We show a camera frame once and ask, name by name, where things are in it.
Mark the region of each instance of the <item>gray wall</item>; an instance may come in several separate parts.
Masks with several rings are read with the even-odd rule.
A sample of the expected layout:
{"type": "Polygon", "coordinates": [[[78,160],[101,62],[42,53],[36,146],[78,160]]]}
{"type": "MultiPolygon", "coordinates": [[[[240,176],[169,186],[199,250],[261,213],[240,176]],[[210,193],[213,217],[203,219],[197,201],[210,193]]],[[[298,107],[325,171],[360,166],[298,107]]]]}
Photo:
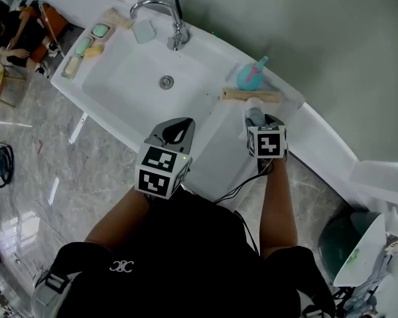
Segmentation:
{"type": "Polygon", "coordinates": [[[398,162],[398,0],[180,0],[297,88],[360,160],[398,162]]]}

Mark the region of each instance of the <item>green soap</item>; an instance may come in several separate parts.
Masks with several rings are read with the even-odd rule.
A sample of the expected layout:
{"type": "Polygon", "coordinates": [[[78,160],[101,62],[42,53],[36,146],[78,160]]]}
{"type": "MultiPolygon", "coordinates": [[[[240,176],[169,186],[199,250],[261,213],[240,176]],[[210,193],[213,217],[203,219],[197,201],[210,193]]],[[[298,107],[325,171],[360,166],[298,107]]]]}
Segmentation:
{"type": "Polygon", "coordinates": [[[99,38],[103,38],[108,32],[108,30],[109,30],[108,26],[105,26],[103,24],[98,24],[96,27],[94,27],[93,34],[99,38]]]}
{"type": "Polygon", "coordinates": [[[75,54],[82,56],[86,51],[86,49],[90,46],[91,41],[92,40],[89,38],[82,39],[78,44],[77,48],[75,49],[75,54]]]}

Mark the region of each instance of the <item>hand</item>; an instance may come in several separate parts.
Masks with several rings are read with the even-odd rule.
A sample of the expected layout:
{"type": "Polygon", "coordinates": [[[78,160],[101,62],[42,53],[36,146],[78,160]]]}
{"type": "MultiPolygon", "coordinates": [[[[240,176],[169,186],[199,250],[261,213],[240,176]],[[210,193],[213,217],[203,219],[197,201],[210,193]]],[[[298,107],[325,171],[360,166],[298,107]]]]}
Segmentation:
{"type": "Polygon", "coordinates": [[[9,43],[10,50],[16,46],[16,44],[18,43],[18,40],[19,40],[19,38],[17,36],[15,36],[14,38],[11,39],[11,41],[9,43]]]}
{"type": "Polygon", "coordinates": [[[29,52],[23,48],[18,48],[17,50],[12,50],[12,55],[21,59],[29,57],[29,52]]]}

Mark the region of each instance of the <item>yellow sponge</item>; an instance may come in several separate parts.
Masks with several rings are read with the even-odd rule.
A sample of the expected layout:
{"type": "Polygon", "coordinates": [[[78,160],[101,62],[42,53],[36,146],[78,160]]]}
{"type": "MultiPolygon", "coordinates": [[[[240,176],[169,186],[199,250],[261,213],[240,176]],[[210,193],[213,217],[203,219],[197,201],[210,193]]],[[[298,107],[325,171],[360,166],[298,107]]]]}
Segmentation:
{"type": "Polygon", "coordinates": [[[103,52],[104,46],[97,45],[94,47],[87,48],[84,52],[85,58],[91,58],[92,56],[99,56],[103,52]]]}

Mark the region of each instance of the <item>person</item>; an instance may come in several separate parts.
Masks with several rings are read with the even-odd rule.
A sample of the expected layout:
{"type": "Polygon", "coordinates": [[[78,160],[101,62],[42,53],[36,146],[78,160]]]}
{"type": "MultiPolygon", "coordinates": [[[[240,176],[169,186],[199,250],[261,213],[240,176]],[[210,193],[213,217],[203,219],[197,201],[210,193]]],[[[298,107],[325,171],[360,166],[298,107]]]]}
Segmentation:
{"type": "Polygon", "coordinates": [[[228,209],[181,187],[153,201],[130,189],[84,242],[60,249],[36,285],[34,315],[334,317],[312,252],[297,244],[284,159],[267,176],[260,254],[228,209]]]}
{"type": "Polygon", "coordinates": [[[48,55],[55,57],[59,48],[47,36],[47,31],[27,11],[8,12],[0,21],[0,55],[20,67],[26,67],[37,73],[50,76],[46,62],[35,62],[29,56],[41,44],[45,45],[48,55]]]}

